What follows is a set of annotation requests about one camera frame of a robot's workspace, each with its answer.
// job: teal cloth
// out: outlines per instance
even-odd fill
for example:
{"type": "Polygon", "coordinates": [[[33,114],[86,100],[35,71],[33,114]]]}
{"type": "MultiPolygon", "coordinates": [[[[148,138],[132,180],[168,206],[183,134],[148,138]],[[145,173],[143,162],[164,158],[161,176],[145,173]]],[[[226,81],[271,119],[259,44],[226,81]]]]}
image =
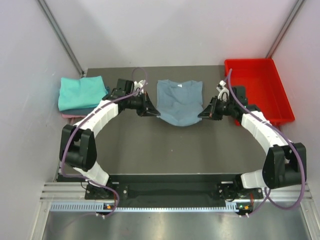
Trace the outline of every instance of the teal cloth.
{"type": "Polygon", "coordinates": [[[107,94],[101,76],[81,79],[62,77],[58,108],[60,111],[95,108],[107,94]]]}

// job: white wall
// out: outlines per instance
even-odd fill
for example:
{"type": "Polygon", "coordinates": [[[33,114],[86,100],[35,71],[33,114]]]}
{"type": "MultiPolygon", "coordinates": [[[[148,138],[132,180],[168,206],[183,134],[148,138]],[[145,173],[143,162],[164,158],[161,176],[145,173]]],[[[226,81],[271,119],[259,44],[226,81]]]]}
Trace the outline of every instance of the white wall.
{"type": "Polygon", "coordinates": [[[282,130],[307,150],[307,181],[320,212],[320,1],[305,1],[274,61],[295,121],[282,130]]]}
{"type": "Polygon", "coordinates": [[[82,68],[264,58],[296,0],[47,0],[82,68]]]}
{"type": "Polygon", "coordinates": [[[0,239],[23,240],[57,169],[60,77],[79,75],[35,0],[0,9],[0,239]]]}

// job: purple hose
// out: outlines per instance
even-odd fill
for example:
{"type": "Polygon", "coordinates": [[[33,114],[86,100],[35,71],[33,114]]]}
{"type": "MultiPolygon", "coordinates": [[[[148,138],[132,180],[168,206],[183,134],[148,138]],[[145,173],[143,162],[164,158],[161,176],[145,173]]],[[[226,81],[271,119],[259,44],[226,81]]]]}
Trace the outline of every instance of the purple hose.
{"type": "MultiPolygon", "coordinates": [[[[251,111],[249,111],[248,109],[245,108],[245,106],[243,106],[241,104],[241,102],[237,99],[235,93],[232,90],[231,87],[231,72],[232,72],[232,68],[229,70],[229,74],[227,75],[227,81],[228,81],[228,86],[229,86],[229,90],[231,95],[233,96],[234,100],[236,101],[237,104],[239,104],[240,107],[242,107],[244,109],[245,112],[247,112],[248,114],[250,114],[251,116],[253,116],[255,119],[257,119],[259,122],[264,122],[262,119],[260,119],[259,117],[257,117],[256,115],[254,115],[251,111]]],[[[269,123],[265,123],[265,125],[267,125],[269,128],[271,128],[273,131],[275,131],[276,133],[278,133],[285,141],[286,143],[289,145],[289,147],[291,148],[292,152],[294,153],[298,164],[299,164],[299,168],[300,168],[300,173],[301,173],[301,190],[300,190],[300,195],[297,199],[297,201],[289,207],[285,207],[285,206],[280,206],[278,204],[276,204],[271,198],[270,198],[270,192],[271,189],[269,189],[269,192],[267,192],[267,188],[264,188],[264,193],[265,193],[265,199],[262,201],[262,203],[250,214],[252,215],[253,213],[255,213],[257,210],[260,209],[260,207],[266,202],[266,200],[268,199],[274,206],[276,206],[277,208],[280,208],[282,210],[291,210],[294,209],[296,207],[298,207],[304,197],[305,194],[305,186],[306,186],[306,176],[305,176],[305,170],[304,170],[304,165],[302,163],[302,160],[299,156],[299,153],[297,152],[297,150],[295,149],[295,147],[293,146],[293,144],[290,142],[290,140],[281,132],[279,131],[277,128],[275,128],[274,126],[272,126],[269,123]]]]}
{"type": "MultiPolygon", "coordinates": [[[[141,91],[145,88],[145,86],[148,84],[148,73],[146,72],[146,70],[145,70],[144,68],[142,68],[142,67],[136,67],[135,69],[133,69],[132,74],[131,74],[131,79],[133,80],[133,78],[134,78],[134,73],[135,73],[135,71],[138,70],[138,69],[143,70],[144,75],[145,75],[145,82],[144,82],[143,86],[142,86],[138,91],[135,91],[135,92],[133,92],[133,93],[131,93],[131,94],[129,94],[129,95],[126,95],[126,96],[120,97],[120,98],[118,98],[118,99],[112,100],[112,101],[110,101],[110,102],[107,102],[106,104],[104,104],[103,106],[101,106],[100,108],[98,108],[94,113],[92,113],[92,114],[90,114],[89,116],[87,116],[87,117],[75,128],[75,130],[74,130],[74,131],[72,132],[72,134],[70,135],[70,138],[69,138],[68,142],[66,143],[65,150],[64,150],[64,153],[63,153],[63,156],[62,156],[62,160],[61,160],[61,173],[62,173],[62,175],[63,175],[64,177],[66,177],[66,178],[82,178],[82,179],[85,179],[85,180],[89,181],[91,184],[94,184],[94,185],[96,185],[96,186],[99,186],[99,187],[101,187],[101,188],[104,188],[104,189],[106,189],[106,190],[109,190],[109,191],[113,192],[113,193],[116,195],[117,201],[115,201],[113,209],[111,210],[111,212],[110,212],[108,215],[106,215],[106,217],[110,217],[110,216],[115,212],[116,208],[118,207],[118,204],[119,204],[119,201],[120,201],[119,194],[118,194],[115,190],[113,190],[112,188],[107,187],[107,186],[104,186],[104,185],[101,185],[101,184],[99,184],[99,183],[96,183],[96,182],[90,180],[89,178],[87,178],[87,177],[85,177],[85,176],[83,176],[83,175],[81,175],[81,174],[66,174],[66,172],[65,172],[65,162],[66,162],[67,152],[68,152],[68,150],[69,150],[69,148],[70,148],[72,139],[73,139],[74,136],[76,135],[77,131],[81,128],[81,126],[83,126],[87,121],[89,121],[96,113],[98,113],[101,109],[105,108],[106,106],[108,106],[108,105],[110,105],[110,104],[116,103],[116,102],[121,101],[121,100],[123,100],[123,99],[130,98],[131,96],[136,96],[136,95],[137,95],[137,92],[141,92],[141,91]]],[[[85,214],[77,217],[76,219],[74,219],[74,220],[72,220],[71,222],[69,222],[66,226],[64,226],[64,227],[59,231],[59,233],[60,233],[61,231],[63,231],[66,227],[68,227],[69,225],[71,225],[72,223],[74,223],[75,221],[77,221],[78,219],[80,219],[80,218],[82,218],[82,217],[84,217],[84,216],[87,216],[87,215],[92,215],[92,214],[94,214],[94,213],[85,213],[85,214]]]]}

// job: purple cable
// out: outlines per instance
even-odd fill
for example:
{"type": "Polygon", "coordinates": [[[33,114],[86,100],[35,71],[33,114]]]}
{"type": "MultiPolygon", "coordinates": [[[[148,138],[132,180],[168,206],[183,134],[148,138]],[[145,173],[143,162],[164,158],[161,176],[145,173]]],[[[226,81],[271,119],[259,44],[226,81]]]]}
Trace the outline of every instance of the purple cable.
{"type": "MultiPolygon", "coordinates": [[[[243,106],[241,104],[241,102],[237,99],[235,93],[233,92],[232,90],[232,87],[231,87],[231,72],[232,72],[232,68],[229,70],[229,73],[226,77],[227,81],[228,81],[228,86],[229,86],[229,90],[230,90],[230,93],[231,95],[233,96],[234,100],[236,101],[237,104],[239,104],[240,107],[242,107],[244,109],[245,112],[247,112],[248,114],[250,114],[251,116],[253,116],[256,120],[258,120],[259,122],[264,122],[262,119],[260,119],[259,117],[257,117],[256,115],[254,115],[251,111],[249,111],[245,106],[243,106]]],[[[305,176],[305,170],[304,170],[304,165],[302,163],[302,160],[299,156],[299,153],[297,152],[297,150],[295,149],[295,147],[293,146],[293,144],[290,142],[290,140],[286,137],[286,135],[284,135],[281,131],[279,131],[277,128],[275,128],[274,126],[272,126],[271,124],[269,123],[265,123],[265,125],[267,125],[269,128],[271,128],[273,131],[275,131],[276,133],[278,133],[285,141],[286,143],[289,145],[289,147],[291,148],[292,152],[294,153],[297,161],[298,161],[298,164],[299,164],[299,168],[300,168],[300,173],[301,173],[301,190],[300,190],[300,195],[297,199],[297,201],[292,205],[292,206],[289,206],[289,207],[285,207],[285,206],[281,206],[281,205],[278,205],[276,204],[271,198],[270,198],[270,192],[271,192],[271,189],[269,189],[269,191],[267,192],[267,188],[265,187],[264,188],[264,193],[265,193],[265,198],[264,200],[262,201],[262,203],[250,214],[252,215],[253,213],[255,213],[257,210],[259,210],[261,208],[261,206],[266,202],[266,200],[268,199],[274,206],[276,206],[277,208],[279,209],[282,209],[282,210],[291,210],[291,209],[294,209],[296,207],[299,206],[299,204],[301,203],[303,197],[304,197],[304,194],[305,194],[305,186],[306,186],[306,176],[305,176]]]]}
{"type": "MultiPolygon", "coordinates": [[[[145,86],[148,84],[148,73],[147,71],[142,68],[142,67],[136,67],[133,69],[132,73],[131,73],[131,80],[133,81],[134,80],[134,73],[136,70],[138,69],[141,69],[143,70],[144,72],[144,76],[145,76],[145,82],[143,84],[143,86],[138,90],[138,91],[135,91],[129,95],[126,95],[126,96],[123,96],[123,97],[120,97],[120,98],[117,98],[115,100],[112,100],[112,101],[109,101],[107,102],[106,104],[104,104],[103,106],[101,106],[100,108],[98,108],[94,113],[90,114],[89,116],[87,116],[76,128],[75,130],[72,132],[72,134],[70,135],[70,138],[68,140],[68,142],[66,143],[66,146],[65,146],[65,150],[64,150],[64,153],[62,155],[62,160],[61,160],[61,173],[64,177],[66,178],[82,178],[82,179],[85,179],[85,180],[88,180],[91,184],[94,184],[96,186],[99,186],[101,188],[104,188],[106,190],[109,190],[111,192],[113,192],[115,195],[116,195],[116,199],[117,201],[115,201],[114,203],[114,207],[113,209],[111,210],[111,212],[109,212],[108,215],[106,215],[106,217],[110,217],[112,214],[114,214],[116,208],[118,207],[118,204],[119,204],[119,201],[120,201],[120,197],[119,197],[119,194],[113,190],[112,188],[108,187],[108,186],[104,186],[104,185],[101,185],[99,183],[96,183],[92,180],[90,180],[89,178],[81,175],[81,174],[66,174],[65,172],[65,162],[66,162],[66,157],[67,157],[67,152],[70,148],[70,145],[71,145],[71,142],[72,142],[72,139],[74,138],[74,136],[76,135],[77,131],[81,128],[81,126],[83,126],[87,121],[89,121],[96,113],[98,113],[100,110],[102,110],[103,108],[107,107],[108,105],[110,104],[113,104],[113,103],[116,103],[118,101],[121,101],[123,99],[127,99],[127,98],[130,98],[131,96],[136,96],[138,92],[141,92],[145,86]]],[[[77,217],[76,219],[72,220],[71,222],[69,222],[66,226],[64,226],[62,229],[60,229],[59,233],[62,232],[65,228],[67,228],[68,226],[70,226],[71,224],[73,224],[75,221],[77,221],[78,219],[84,217],[84,216],[88,216],[88,215],[93,215],[95,213],[85,213],[83,215],[80,215],[79,217],[77,217]]]]}

